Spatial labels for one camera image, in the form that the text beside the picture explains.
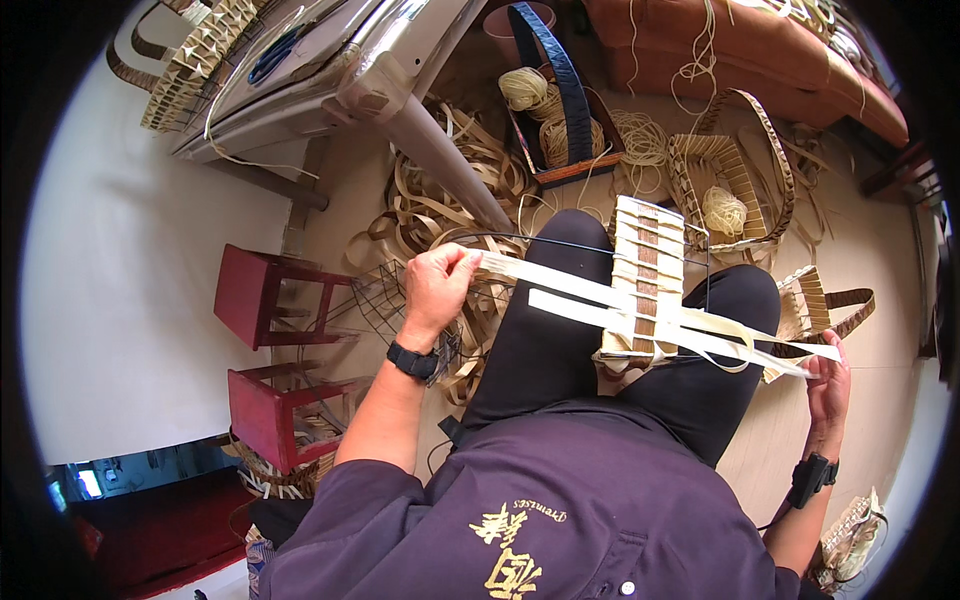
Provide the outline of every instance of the white wall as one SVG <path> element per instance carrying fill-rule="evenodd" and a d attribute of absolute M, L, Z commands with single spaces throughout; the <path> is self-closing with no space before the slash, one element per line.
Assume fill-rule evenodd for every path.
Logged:
<path fill-rule="evenodd" d="M 199 589 L 206 595 L 207 600 L 247 600 L 250 598 L 250 579 L 247 573 L 247 559 L 244 558 L 182 588 L 164 591 L 151 598 L 194 600 L 193 590 Z"/>
<path fill-rule="evenodd" d="M 161 7 L 144 35 L 182 41 L 170 17 Z M 130 38 L 132 22 L 118 40 Z M 156 72 L 130 59 L 129 44 L 117 50 Z M 279 252 L 289 202 L 169 157 L 171 140 L 139 127 L 147 98 L 98 58 L 36 190 L 20 333 L 48 464 L 223 433 L 227 369 L 269 362 L 267 350 L 250 351 L 213 316 L 213 297 L 224 245 Z"/>
<path fill-rule="evenodd" d="M 890 522 L 890 529 L 883 531 L 886 527 L 880 525 L 876 543 L 863 573 L 841 588 L 845 591 L 847 600 L 859 600 L 867 596 L 897 552 L 898 546 L 913 529 L 917 510 L 924 501 L 927 485 L 940 456 L 949 422 L 949 391 L 947 385 L 937 378 L 940 370 L 938 361 L 918 359 L 917 369 L 920 370 L 920 381 L 910 435 L 903 448 L 903 457 L 900 458 L 894 485 L 883 507 Z"/>

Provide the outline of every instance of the purple shirt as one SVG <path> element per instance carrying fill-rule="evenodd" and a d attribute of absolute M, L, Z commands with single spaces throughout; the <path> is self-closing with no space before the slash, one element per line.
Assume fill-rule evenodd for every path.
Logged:
<path fill-rule="evenodd" d="M 540 413 L 473 434 L 426 489 L 379 461 L 335 467 L 260 592 L 794 599 L 800 581 L 723 478 L 654 420 Z"/>

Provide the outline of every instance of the cream plastic strap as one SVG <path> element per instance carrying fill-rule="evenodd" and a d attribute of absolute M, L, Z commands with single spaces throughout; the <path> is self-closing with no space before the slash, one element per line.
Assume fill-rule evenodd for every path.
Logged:
<path fill-rule="evenodd" d="M 611 309 L 597 308 L 574 300 L 566 300 L 536 289 L 530 291 L 529 302 L 531 306 L 574 321 L 601 326 L 625 337 L 636 336 L 634 333 L 636 319 L 656 320 L 660 325 L 658 340 L 656 341 L 688 348 L 727 372 L 739 372 L 746 368 L 747 363 L 756 363 L 764 367 L 772 367 L 785 374 L 798 377 L 807 376 L 805 369 L 755 349 L 755 341 L 786 344 L 824 356 L 829 360 L 837 362 L 840 360 L 839 351 L 833 346 L 785 342 L 731 319 L 695 309 L 683 307 L 675 309 L 671 307 L 660 311 L 656 318 L 649 315 L 640 315 L 634 312 L 636 306 L 634 298 L 622 290 L 616 290 L 610 286 L 517 258 L 492 252 L 481 252 L 483 252 L 483 259 L 480 262 L 481 269 L 523 279 L 585 300 L 599 302 L 611 307 Z M 693 331 L 690 328 L 733 336 L 743 340 L 744 344 L 714 337 L 700 331 Z M 724 367 L 707 356 L 707 352 L 734 358 L 742 361 L 743 364 L 736 367 Z"/>

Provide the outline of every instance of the blue scissors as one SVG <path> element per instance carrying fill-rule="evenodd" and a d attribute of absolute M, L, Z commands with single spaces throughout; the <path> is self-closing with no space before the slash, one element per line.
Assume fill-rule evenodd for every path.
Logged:
<path fill-rule="evenodd" d="M 256 85 L 262 82 L 270 73 L 276 69 L 276 66 L 290 56 L 297 42 L 305 36 L 310 30 L 317 26 L 319 20 L 314 19 L 309 23 L 298 25 L 289 32 L 280 36 L 280 39 L 270 44 L 260 58 L 256 60 L 250 75 L 247 76 L 247 83 Z"/>

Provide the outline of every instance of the chair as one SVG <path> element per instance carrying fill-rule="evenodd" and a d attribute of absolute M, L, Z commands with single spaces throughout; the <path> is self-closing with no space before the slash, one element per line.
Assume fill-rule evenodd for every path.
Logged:
<path fill-rule="evenodd" d="M 319 380 L 307 382 L 309 387 L 290 391 L 280 390 L 263 381 L 287 375 L 307 379 L 306 371 L 320 365 L 320 361 L 304 361 L 246 371 L 227 371 L 233 434 L 283 474 L 290 473 L 297 465 L 309 463 L 334 451 L 339 447 L 342 437 L 335 436 L 298 447 L 294 433 L 295 421 L 303 419 L 295 415 L 295 409 L 320 399 L 336 396 L 346 399 L 346 395 L 369 387 L 373 381 L 369 376 L 342 381 Z M 344 415 L 344 419 L 348 420 L 349 415 Z"/>
<path fill-rule="evenodd" d="M 324 285 L 319 314 L 312 330 L 271 331 L 271 322 L 275 317 L 302 317 L 309 314 L 303 309 L 276 306 L 283 279 L 316 281 Z M 220 263 L 213 314 L 254 350 L 261 346 L 354 342 L 359 339 L 359 334 L 326 332 L 326 318 L 334 288 L 338 285 L 350 286 L 351 283 L 350 277 L 324 273 L 307 260 L 251 252 L 227 244 Z"/>

